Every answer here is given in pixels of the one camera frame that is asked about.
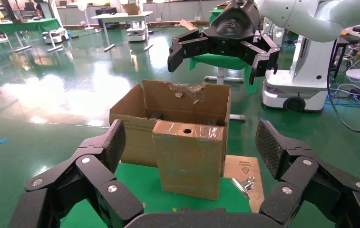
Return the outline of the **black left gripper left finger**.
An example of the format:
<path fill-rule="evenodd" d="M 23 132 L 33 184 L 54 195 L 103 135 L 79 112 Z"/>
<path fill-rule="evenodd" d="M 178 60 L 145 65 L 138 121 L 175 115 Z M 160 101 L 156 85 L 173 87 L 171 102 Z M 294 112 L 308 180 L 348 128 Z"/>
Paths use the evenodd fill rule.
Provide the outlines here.
<path fill-rule="evenodd" d="M 126 145 L 122 120 L 85 139 L 73 155 L 33 177 L 10 219 L 11 228 L 58 228 L 86 200 L 109 228 L 123 228 L 144 212 L 142 202 L 115 175 Z"/>

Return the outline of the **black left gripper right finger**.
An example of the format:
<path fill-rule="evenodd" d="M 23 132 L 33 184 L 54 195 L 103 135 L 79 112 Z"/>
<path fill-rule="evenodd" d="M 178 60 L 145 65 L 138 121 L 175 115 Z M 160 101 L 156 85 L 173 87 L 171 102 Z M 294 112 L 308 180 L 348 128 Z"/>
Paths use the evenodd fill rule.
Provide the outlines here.
<path fill-rule="evenodd" d="M 260 214 L 287 228 L 307 201 L 338 228 L 360 228 L 360 178 L 322 159 L 303 141 L 281 135 L 269 121 L 257 126 L 255 144 L 277 180 Z"/>

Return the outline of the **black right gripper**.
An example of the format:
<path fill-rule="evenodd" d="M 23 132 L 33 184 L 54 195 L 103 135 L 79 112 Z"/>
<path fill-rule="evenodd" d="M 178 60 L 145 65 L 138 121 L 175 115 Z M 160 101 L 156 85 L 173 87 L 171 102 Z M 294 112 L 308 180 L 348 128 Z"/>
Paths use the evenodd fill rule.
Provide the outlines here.
<path fill-rule="evenodd" d="M 255 78 L 264 77 L 268 70 L 277 73 L 281 48 L 265 34 L 253 39 L 259 21 L 254 1 L 231 1 L 203 32 L 193 29 L 172 38 L 168 71 L 175 72 L 185 58 L 209 53 L 239 57 L 251 66 L 250 85 Z"/>

